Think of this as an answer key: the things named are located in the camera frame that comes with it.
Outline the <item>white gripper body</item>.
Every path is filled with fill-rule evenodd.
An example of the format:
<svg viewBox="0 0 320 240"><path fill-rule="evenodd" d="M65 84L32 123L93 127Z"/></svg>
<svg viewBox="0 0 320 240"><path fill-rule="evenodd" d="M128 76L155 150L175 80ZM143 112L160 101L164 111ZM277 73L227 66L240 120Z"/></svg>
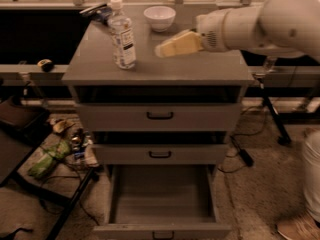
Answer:
<svg viewBox="0 0 320 240"><path fill-rule="evenodd" d="M196 17L196 32L201 37L201 43L206 51L225 52L228 50L224 37L224 20L229 10L216 10Z"/></svg>

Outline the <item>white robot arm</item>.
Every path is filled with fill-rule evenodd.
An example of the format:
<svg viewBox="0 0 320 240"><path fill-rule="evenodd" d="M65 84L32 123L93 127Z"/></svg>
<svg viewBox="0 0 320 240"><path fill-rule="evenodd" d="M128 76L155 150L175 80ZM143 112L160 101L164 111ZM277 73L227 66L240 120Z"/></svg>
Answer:
<svg viewBox="0 0 320 240"><path fill-rule="evenodd" d="M155 54L164 58L231 50L320 61L320 0L265 0L199 15L193 29L163 41Z"/></svg>

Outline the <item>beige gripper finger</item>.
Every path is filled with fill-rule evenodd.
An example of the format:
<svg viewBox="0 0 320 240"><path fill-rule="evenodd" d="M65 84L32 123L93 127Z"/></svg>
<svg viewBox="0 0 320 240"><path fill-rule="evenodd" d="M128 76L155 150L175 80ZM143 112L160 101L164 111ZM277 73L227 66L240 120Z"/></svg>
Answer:
<svg viewBox="0 0 320 240"><path fill-rule="evenodd" d="M198 41L173 41L171 38L163 41L154 49L155 54L160 58L186 55L199 52L203 49L201 37Z"/></svg>
<svg viewBox="0 0 320 240"><path fill-rule="evenodd" d="M173 41L198 41L199 40L199 36L198 33L188 29L188 30L183 30L177 34L175 34L174 36L171 37L171 39Z"/></svg>

